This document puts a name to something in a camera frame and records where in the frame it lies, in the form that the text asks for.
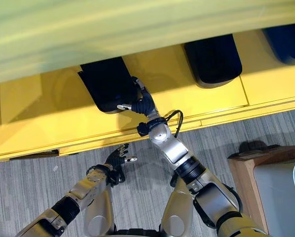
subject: metal finger tip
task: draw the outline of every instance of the metal finger tip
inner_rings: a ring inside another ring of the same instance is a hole
[[[128,104],[117,105],[117,108],[120,110],[131,110],[131,105],[128,105]]]
[[[137,161],[138,160],[138,158],[137,157],[127,157],[127,158],[125,158],[124,159],[124,162],[135,162],[135,161]]]

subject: yellow cabinet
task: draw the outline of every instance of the yellow cabinet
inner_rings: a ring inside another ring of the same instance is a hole
[[[262,31],[233,35],[243,65],[241,80],[250,105],[295,97],[295,65],[276,59]]]
[[[183,110],[182,130],[200,127],[199,115],[247,105],[239,78],[214,89],[198,87],[181,45],[127,55],[124,61],[130,74],[146,84],[161,115]],[[136,126],[145,117],[100,112],[79,70],[66,68],[0,84],[0,159],[94,141],[104,146],[126,136],[140,138]],[[171,125],[175,130],[175,121]]]

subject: gray carpet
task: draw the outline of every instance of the gray carpet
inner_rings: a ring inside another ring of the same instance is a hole
[[[244,141],[295,145],[295,111],[184,132],[179,137],[205,166],[234,186],[226,158]],[[82,179],[88,167],[103,163],[114,149],[0,163],[0,237],[14,236]],[[131,143],[129,151],[139,160],[125,167],[126,182],[112,190],[116,225],[119,229],[158,229],[172,191],[172,171],[147,140]],[[82,221],[83,213],[62,236],[84,236]],[[216,233],[194,212],[192,236],[214,237]]]

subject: black cable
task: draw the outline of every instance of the black cable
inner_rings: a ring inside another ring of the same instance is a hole
[[[242,213],[243,212],[243,203],[242,200],[240,198],[240,196],[237,194],[237,192],[231,188],[230,186],[224,184],[224,186],[235,196],[237,202],[238,202],[238,206],[239,206],[239,211]]]
[[[178,127],[176,128],[176,133],[175,133],[174,137],[178,136],[179,130],[181,129],[181,126],[183,123],[184,114],[182,113],[181,110],[175,110],[170,115],[168,115],[167,118],[165,118],[165,120],[168,122],[173,116],[175,116],[178,113],[180,114],[180,116],[179,116]]]

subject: white container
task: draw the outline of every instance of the white container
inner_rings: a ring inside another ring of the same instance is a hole
[[[295,160],[255,167],[269,234],[295,237]]]

